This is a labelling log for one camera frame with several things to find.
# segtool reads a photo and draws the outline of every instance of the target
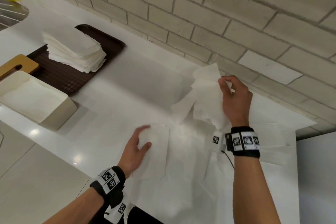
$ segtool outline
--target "brown tray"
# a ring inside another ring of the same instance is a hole
[[[69,96],[76,94],[88,81],[91,80],[91,78],[118,56],[125,47],[125,44],[120,40],[107,35],[90,25],[82,24],[75,28],[99,42],[103,51],[106,53],[106,61],[98,71],[84,73],[71,66],[50,60],[48,58],[49,52],[47,51],[47,45],[44,45],[35,52],[27,55],[28,58],[40,65],[40,69],[34,72],[32,76],[59,89]]]

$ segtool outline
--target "backsplash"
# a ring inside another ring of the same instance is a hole
[[[336,0],[66,1],[315,120],[298,139],[336,131]],[[247,51],[303,75],[277,82],[238,63]]]

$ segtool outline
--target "person's right forearm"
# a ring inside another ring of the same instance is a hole
[[[257,158],[234,157],[233,218],[235,224],[280,224]]]

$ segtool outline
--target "hand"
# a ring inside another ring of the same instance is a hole
[[[235,93],[231,93],[226,81],[232,82]],[[236,76],[223,76],[218,83],[223,92],[223,112],[229,118],[232,127],[249,127],[252,92]]]
[[[139,134],[146,128],[150,128],[150,125],[139,127],[134,131],[133,136],[126,144],[124,152],[121,155],[118,166],[124,171],[126,179],[140,167],[145,154],[152,146],[151,142],[147,142],[140,150],[138,149]]]

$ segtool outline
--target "person's left hand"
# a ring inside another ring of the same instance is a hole
[[[147,142],[140,150],[138,149],[139,143],[139,134],[146,128],[150,128],[150,125],[144,125],[142,127],[138,127],[135,131],[131,139],[125,146],[124,152],[121,155],[121,159],[118,163],[118,166],[124,171],[126,179],[131,176],[131,174],[137,170],[142,160],[145,157],[145,154],[152,146],[151,142]]]

